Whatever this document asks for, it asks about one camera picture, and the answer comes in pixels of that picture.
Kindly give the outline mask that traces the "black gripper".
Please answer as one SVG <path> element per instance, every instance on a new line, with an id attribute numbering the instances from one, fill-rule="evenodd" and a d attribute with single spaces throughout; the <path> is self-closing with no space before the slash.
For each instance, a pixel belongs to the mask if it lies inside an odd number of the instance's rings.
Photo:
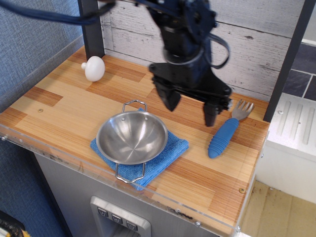
<path id="1" fill-rule="evenodd" d="M 212 127 L 219 111 L 229 110 L 232 105 L 231 88 L 213 73 L 200 53 L 197 59 L 180 63 L 152 63 L 149 70 L 158 95 L 166 108 L 174 111 L 181 95 L 204 102 L 205 125 Z"/>

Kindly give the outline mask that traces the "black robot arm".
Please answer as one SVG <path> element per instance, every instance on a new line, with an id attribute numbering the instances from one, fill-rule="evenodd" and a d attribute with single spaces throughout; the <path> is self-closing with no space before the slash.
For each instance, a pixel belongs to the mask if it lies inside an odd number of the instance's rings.
<path id="1" fill-rule="evenodd" d="M 229 109 L 232 89 L 212 71 L 225 66 L 229 57 L 213 64 L 211 42 L 230 48 L 211 32 L 217 22 L 209 1 L 131 0 L 130 4 L 145 8 L 160 30 L 165 62 L 150 64 L 149 71 L 165 106 L 173 111 L 181 95 L 201 101 L 205 124 L 213 126 L 217 115 Z"/>

